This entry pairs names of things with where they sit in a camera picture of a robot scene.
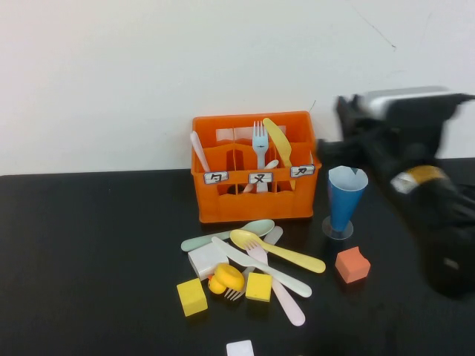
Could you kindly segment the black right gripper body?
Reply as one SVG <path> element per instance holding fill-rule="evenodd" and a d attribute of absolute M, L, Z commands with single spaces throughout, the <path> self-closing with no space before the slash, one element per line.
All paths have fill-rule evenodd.
<path fill-rule="evenodd" d="M 352 122 L 344 125 L 346 137 L 362 135 L 371 128 L 382 129 L 383 143 L 391 153 L 406 156 L 434 156 L 442 129 L 448 120 L 446 99 L 391 99 L 381 109 L 365 105 L 368 117 L 353 110 Z"/>

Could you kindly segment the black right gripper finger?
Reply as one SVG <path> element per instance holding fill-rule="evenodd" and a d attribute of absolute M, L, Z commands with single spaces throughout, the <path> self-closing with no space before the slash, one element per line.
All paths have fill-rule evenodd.
<path fill-rule="evenodd" d="M 351 100 L 351 107 L 358 116 L 368 117 L 368 111 L 365 107 L 364 97 L 360 94 L 354 94 Z"/>
<path fill-rule="evenodd" d="M 335 103 L 335 112 L 342 125 L 350 125 L 353 120 L 352 101 L 344 96 L 338 96 Z"/>

